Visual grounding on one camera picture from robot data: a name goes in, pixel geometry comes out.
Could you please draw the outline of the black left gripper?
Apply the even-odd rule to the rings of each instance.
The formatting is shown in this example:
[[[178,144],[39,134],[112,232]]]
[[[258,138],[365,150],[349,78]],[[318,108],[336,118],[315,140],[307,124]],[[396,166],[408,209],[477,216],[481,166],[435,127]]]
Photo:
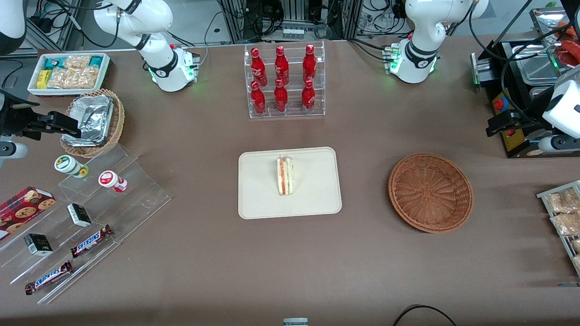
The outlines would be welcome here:
[[[551,131],[551,124],[542,117],[551,101],[550,97],[537,97],[532,99],[527,108],[519,107],[516,112],[501,112],[492,118],[492,123],[488,123],[485,128],[486,135],[490,138],[495,134],[512,129],[533,129]]]

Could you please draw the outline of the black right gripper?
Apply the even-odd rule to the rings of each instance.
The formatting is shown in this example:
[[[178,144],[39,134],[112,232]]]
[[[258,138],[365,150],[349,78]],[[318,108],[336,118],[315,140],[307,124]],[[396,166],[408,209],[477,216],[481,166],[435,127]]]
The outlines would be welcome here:
[[[16,136],[29,139],[41,138],[41,132],[29,130],[29,124],[38,122],[39,114],[33,111],[33,107],[39,103],[26,101],[1,90],[0,132],[2,136]],[[50,111],[40,118],[40,121],[48,124],[45,132],[49,134],[66,134],[73,138],[81,138],[79,128],[74,126],[75,119],[57,111]]]

